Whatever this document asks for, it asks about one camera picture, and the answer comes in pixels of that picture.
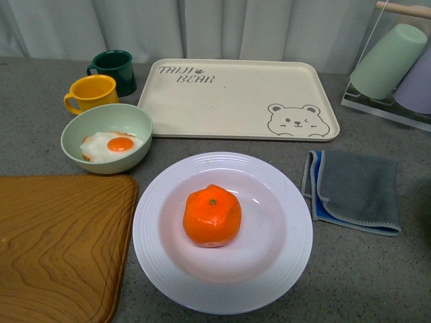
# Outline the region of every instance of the bear illustration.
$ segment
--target bear illustration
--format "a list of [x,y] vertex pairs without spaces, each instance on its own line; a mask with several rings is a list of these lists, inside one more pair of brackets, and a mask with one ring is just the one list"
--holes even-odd
[[324,137],[329,133],[329,126],[320,117],[321,111],[316,106],[307,104],[302,108],[286,108],[281,104],[268,106],[271,120],[268,129],[276,135],[291,137]]

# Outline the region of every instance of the white curtain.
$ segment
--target white curtain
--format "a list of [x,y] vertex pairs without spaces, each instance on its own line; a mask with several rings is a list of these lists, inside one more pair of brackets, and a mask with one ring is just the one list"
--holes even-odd
[[[431,0],[392,1],[431,5]],[[0,56],[301,61],[349,73],[375,0],[0,0]],[[390,25],[397,14],[387,13]]]

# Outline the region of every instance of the mug handle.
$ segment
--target mug handle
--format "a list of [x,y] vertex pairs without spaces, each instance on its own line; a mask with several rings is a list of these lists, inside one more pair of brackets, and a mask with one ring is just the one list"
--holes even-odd
[[65,98],[63,99],[63,101],[65,103],[66,108],[68,109],[68,111],[72,112],[73,114],[81,114],[82,113],[81,110],[78,110],[77,108],[74,108],[69,103],[69,100],[72,99],[72,98],[73,98],[73,96],[70,93],[68,93],[68,94],[65,95]]
[[93,64],[88,65],[87,67],[87,75],[92,75],[91,69],[96,69],[96,67]]

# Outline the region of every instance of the white plate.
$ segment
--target white plate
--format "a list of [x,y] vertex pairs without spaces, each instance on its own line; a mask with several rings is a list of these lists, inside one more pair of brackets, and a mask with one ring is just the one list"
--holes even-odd
[[[236,238],[200,248],[185,235],[187,197],[209,184],[242,207]],[[133,223],[137,258],[167,297],[209,314],[266,306],[299,279],[312,247],[310,212],[294,184],[273,166],[238,153],[204,153],[164,170],[143,193]]]

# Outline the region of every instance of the wooden cutting board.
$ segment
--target wooden cutting board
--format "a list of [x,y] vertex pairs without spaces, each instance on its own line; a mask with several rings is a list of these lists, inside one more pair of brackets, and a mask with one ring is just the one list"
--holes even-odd
[[110,322],[138,190],[126,175],[0,177],[0,322]]

